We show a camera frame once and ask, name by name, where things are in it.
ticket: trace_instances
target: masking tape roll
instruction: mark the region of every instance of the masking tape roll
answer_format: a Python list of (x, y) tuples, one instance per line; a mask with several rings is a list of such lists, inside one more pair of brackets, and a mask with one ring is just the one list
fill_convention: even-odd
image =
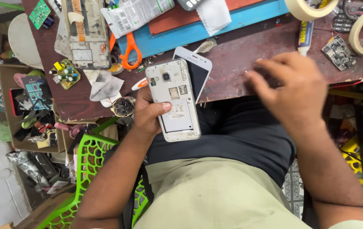
[(354, 51), (356, 51), (361, 55), (363, 55), (363, 48), (359, 43), (359, 33), (361, 32), (362, 26), (363, 26), (363, 14), (361, 15), (361, 17), (357, 19), (357, 21), (352, 26), (350, 37), (348, 38), (348, 41), (350, 42), (350, 45), (354, 49)]
[(311, 8), (305, 0), (285, 0), (286, 6), (295, 18), (309, 22), (329, 14), (336, 6), (339, 0), (331, 0), (326, 7)]

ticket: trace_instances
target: person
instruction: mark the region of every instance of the person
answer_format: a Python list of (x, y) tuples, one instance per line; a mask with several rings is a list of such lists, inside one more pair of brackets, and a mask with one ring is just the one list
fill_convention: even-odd
[(244, 75), (267, 109), (249, 100), (216, 129), (200, 120), (197, 140), (165, 142), (157, 117), (171, 104), (152, 103), (141, 88), (134, 125), (89, 185), (72, 228), (119, 228), (147, 154), (154, 201), (134, 228), (310, 228), (280, 188), (296, 156), (320, 228), (362, 229), (363, 188), (322, 119), (328, 87), (315, 62), (293, 52), (256, 64), (281, 85)]

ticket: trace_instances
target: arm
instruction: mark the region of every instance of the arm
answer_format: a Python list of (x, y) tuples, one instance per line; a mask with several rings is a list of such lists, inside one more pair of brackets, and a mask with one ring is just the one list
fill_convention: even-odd
[(157, 117), (171, 109), (170, 103), (151, 103), (149, 88), (141, 88), (134, 126), (89, 185), (72, 228), (119, 228), (118, 217), (129, 200), (139, 168), (161, 132)]
[(313, 60), (298, 52), (257, 60), (281, 87), (272, 89), (248, 72), (264, 105), (295, 141), (299, 171), (322, 229), (346, 220), (363, 221), (363, 188), (327, 132), (321, 117), (327, 83)]

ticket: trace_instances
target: wooden workbench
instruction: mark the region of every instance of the wooden workbench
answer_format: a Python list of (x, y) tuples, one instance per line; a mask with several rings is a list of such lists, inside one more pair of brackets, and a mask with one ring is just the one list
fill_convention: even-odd
[[(37, 2), (38, 0), (23, 0), (27, 15), (31, 13)], [(57, 111), (62, 120), (112, 116), (113, 112), (109, 108), (103, 107), (100, 102), (91, 102), (89, 100), (91, 85), (84, 75), (73, 87), (64, 90), (61, 85), (54, 83), (52, 76), (48, 74), (56, 61), (65, 58), (54, 51), (58, 18), (56, 16), (53, 18), (55, 18), (55, 23), (50, 29), (40, 28), (36, 30), (32, 23), (30, 23), (30, 26), (57, 105)], [(340, 72), (321, 51), (321, 48), (332, 37), (333, 33), (316, 28), (330, 29), (332, 18), (332, 15), (328, 15), (315, 21), (312, 46), (308, 56), (316, 60), (329, 84), (361, 79), (363, 78), (363, 57), (359, 57), (357, 64), (352, 68)], [(300, 22), (291, 15), (281, 15), (219, 35), (218, 45), (209, 53), (203, 55), (212, 61), (213, 68), (199, 102), (253, 95), (253, 91), (243, 82), (242, 74), (245, 70), (254, 69), (254, 61), (258, 58), (270, 58), (279, 53), (295, 51), (297, 49), (299, 25)], [(348, 40), (348, 34), (341, 34), (341, 36), (346, 41)], [(360, 38), (362, 38), (363, 45), (363, 29)], [(195, 50), (199, 44), (200, 42), (196, 42), (186, 48)], [(173, 51), (171, 50), (157, 56), (154, 60), (168, 60), (172, 58), (172, 55)], [(125, 80), (120, 91), (123, 96), (131, 92), (131, 87), (145, 77), (143, 72), (137, 72), (137, 70), (132, 72), (124, 70), (117, 75), (117, 77)], [(277, 85), (276, 81), (268, 76), (266, 77), (272, 86)]]

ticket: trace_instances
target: green plastic chair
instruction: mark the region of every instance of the green plastic chair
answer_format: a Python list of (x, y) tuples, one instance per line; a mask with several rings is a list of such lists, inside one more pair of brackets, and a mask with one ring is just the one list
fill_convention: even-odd
[[(85, 190), (87, 190), (88, 185), (104, 164), (103, 154), (114, 145), (120, 143), (119, 141), (100, 135), (100, 132), (118, 119), (119, 117), (113, 117), (93, 129), (90, 134), (84, 134), (77, 154), (77, 190), (56, 208), (37, 229), (44, 229), (46, 227), (50, 229), (71, 228), (71, 223), (76, 216), (78, 205), (81, 203)], [(98, 149), (101, 151), (99, 155), (96, 154)], [(142, 181), (142, 179), (139, 181), (138, 187), (135, 190), (135, 203), (137, 202), (138, 205), (135, 204), (134, 206), (132, 227), (149, 206), (148, 199), (144, 194)]]

